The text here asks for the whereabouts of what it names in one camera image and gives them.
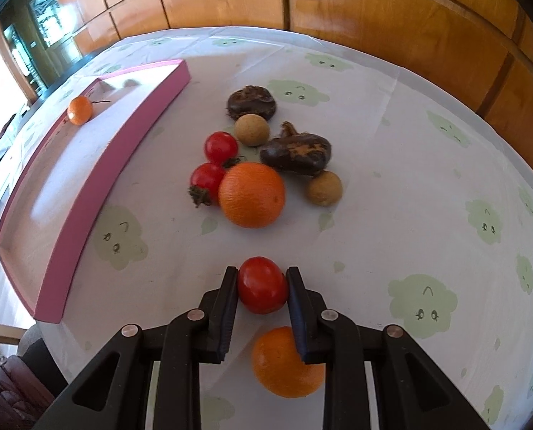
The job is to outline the dark glass door cabinet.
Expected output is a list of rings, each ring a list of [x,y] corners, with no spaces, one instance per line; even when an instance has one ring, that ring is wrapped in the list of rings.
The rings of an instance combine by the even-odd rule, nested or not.
[[[75,41],[82,22],[77,5],[61,0],[8,0],[0,10],[0,36],[29,103],[83,58]]]

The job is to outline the dark brown water chestnut large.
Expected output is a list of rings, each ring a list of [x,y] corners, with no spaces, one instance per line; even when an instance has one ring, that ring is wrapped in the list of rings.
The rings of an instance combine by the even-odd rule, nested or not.
[[[278,172],[314,177],[322,173],[332,158],[332,145],[324,137],[299,132],[291,122],[281,124],[278,137],[261,147],[261,163]]]

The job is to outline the pink shallow tray box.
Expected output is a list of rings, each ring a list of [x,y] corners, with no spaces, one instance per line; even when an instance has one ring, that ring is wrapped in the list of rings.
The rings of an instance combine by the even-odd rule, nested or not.
[[[61,114],[25,163],[0,217],[0,263],[36,320],[58,323],[100,209],[140,142],[190,82],[183,59],[85,79],[96,106],[81,126]]]

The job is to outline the smooth orange kumquat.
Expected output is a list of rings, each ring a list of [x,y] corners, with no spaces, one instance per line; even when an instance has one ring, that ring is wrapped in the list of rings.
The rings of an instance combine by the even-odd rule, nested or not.
[[[251,357],[256,379],[277,396],[288,399],[306,397],[325,382],[325,366],[306,365],[302,361],[290,326],[261,335],[253,345]]]

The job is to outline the wooden chair with cushion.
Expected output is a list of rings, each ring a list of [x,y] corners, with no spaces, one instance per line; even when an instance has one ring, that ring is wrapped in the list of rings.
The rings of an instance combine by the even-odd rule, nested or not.
[[[0,429],[31,429],[66,386],[39,326],[33,325],[17,354],[0,355]]]

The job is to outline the wooden wall cabinet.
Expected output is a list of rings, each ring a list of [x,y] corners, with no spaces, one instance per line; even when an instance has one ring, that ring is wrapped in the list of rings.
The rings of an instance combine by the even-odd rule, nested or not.
[[[284,29],[359,49],[440,86],[533,168],[533,16],[519,0],[59,0],[91,52],[168,28]]]

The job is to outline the tan longan upper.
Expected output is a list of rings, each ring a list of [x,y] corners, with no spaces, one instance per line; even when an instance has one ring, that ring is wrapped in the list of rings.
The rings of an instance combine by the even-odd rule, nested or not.
[[[234,128],[235,138],[249,148],[259,147],[268,142],[270,129],[268,122],[260,115],[242,115]]]

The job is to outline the tan longan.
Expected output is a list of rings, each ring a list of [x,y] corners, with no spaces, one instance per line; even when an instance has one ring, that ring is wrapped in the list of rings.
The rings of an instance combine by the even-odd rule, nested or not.
[[[324,171],[314,177],[305,188],[306,199],[313,205],[330,207],[343,196],[343,185],[338,175]]]
[[[234,128],[235,138],[249,148],[259,147],[268,142],[270,129],[268,122],[260,115],[242,115]]]

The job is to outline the red cherry tomato upper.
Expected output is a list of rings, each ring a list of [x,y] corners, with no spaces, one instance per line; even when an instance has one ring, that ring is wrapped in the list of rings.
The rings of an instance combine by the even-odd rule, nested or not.
[[[208,161],[225,165],[238,158],[238,143],[231,134],[217,131],[207,137],[203,150]]]

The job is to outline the red cherry tomato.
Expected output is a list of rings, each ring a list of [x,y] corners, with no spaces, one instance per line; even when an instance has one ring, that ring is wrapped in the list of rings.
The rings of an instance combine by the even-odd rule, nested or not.
[[[218,203],[219,187],[225,175],[225,168],[212,162],[203,163],[194,170],[190,177],[189,195],[197,207]]]
[[[208,161],[225,165],[238,158],[238,143],[231,134],[217,131],[207,137],[203,150]]]

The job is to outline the small tangerine with stem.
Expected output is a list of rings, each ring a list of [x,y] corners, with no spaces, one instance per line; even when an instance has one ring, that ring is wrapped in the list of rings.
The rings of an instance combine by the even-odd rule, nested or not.
[[[77,96],[67,107],[67,118],[72,124],[82,126],[93,119],[100,108],[108,104],[109,100],[91,100],[84,95]]]

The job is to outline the large textured orange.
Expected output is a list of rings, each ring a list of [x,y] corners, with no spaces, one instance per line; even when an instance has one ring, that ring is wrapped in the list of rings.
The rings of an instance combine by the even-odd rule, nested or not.
[[[228,170],[218,196],[224,216],[237,226],[251,229],[275,222],[286,203],[282,177],[255,162],[243,162]]]

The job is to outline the tan longan lower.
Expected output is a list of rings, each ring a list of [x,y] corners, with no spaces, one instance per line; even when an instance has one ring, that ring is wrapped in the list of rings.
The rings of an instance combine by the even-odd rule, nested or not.
[[[324,171],[314,177],[305,188],[306,199],[313,205],[330,207],[343,196],[343,185],[338,175]]]

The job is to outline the dark brown water chestnut round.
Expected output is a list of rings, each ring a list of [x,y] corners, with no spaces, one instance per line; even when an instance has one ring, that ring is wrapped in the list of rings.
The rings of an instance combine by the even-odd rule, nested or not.
[[[265,87],[245,86],[231,93],[227,101],[227,111],[233,120],[249,114],[270,120],[276,112],[276,102]]]

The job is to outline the white cloud-print tablecloth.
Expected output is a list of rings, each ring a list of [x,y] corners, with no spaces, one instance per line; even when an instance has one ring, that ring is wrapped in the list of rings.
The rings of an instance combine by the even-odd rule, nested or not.
[[[8,198],[86,78],[181,58],[191,79],[106,197],[63,318],[42,333],[74,378],[128,323],[160,326],[194,308],[224,269],[262,255],[356,323],[403,326],[494,429],[533,417],[533,170],[483,119],[419,76],[368,54],[251,27],[130,37],[77,70],[0,156]],[[243,229],[196,207],[203,143],[232,129],[227,101],[263,86],[285,121],[328,139],[341,200],[308,203],[287,177],[282,215]]]

